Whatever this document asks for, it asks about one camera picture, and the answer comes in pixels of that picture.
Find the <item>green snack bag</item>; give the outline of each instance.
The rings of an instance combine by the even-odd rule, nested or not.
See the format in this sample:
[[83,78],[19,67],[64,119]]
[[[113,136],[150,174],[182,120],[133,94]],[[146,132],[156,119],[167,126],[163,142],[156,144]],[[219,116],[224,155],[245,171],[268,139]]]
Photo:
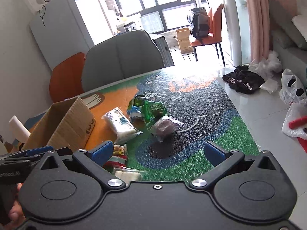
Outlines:
[[145,100],[143,106],[145,121],[150,122],[152,118],[161,118],[166,114],[166,108],[162,102]]
[[137,95],[133,99],[131,99],[127,108],[127,114],[130,115],[133,106],[138,107],[144,105],[145,99],[146,99],[145,94]]

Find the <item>suitcase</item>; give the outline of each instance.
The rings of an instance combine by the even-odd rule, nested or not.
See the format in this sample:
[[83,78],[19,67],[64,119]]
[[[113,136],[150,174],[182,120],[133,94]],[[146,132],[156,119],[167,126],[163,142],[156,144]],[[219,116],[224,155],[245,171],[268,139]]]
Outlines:
[[171,53],[169,51],[167,42],[163,35],[150,34],[151,39],[158,47],[164,62],[164,67],[174,66],[174,61],[172,59]]

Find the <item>gray chair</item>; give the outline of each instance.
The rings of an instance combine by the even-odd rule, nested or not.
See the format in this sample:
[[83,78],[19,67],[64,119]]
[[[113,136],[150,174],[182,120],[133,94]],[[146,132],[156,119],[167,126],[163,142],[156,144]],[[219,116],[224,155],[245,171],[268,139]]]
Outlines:
[[89,50],[82,72],[82,88],[87,92],[161,68],[164,68],[161,53],[147,32],[122,33]]

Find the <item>blue gripper pad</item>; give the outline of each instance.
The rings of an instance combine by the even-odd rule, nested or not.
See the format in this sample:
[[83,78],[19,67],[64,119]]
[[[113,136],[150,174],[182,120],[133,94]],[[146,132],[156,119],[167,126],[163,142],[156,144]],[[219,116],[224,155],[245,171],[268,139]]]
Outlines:
[[103,166],[113,155],[113,142],[105,141],[89,150],[86,155],[98,165]]
[[48,150],[54,150],[54,148],[52,146],[48,145],[48,146],[28,150],[27,153],[25,154],[25,156],[34,156],[36,154],[42,154],[42,153],[45,153]]
[[205,157],[214,167],[226,160],[226,155],[208,142],[205,143],[204,152]]

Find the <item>black cloth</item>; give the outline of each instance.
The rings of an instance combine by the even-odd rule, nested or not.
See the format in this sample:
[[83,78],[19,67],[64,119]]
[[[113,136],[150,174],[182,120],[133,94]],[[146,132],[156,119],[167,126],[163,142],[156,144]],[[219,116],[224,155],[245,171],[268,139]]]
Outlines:
[[242,66],[238,66],[234,72],[224,75],[223,81],[227,82],[231,89],[244,94],[253,94],[264,83],[261,76],[248,71],[248,67]]

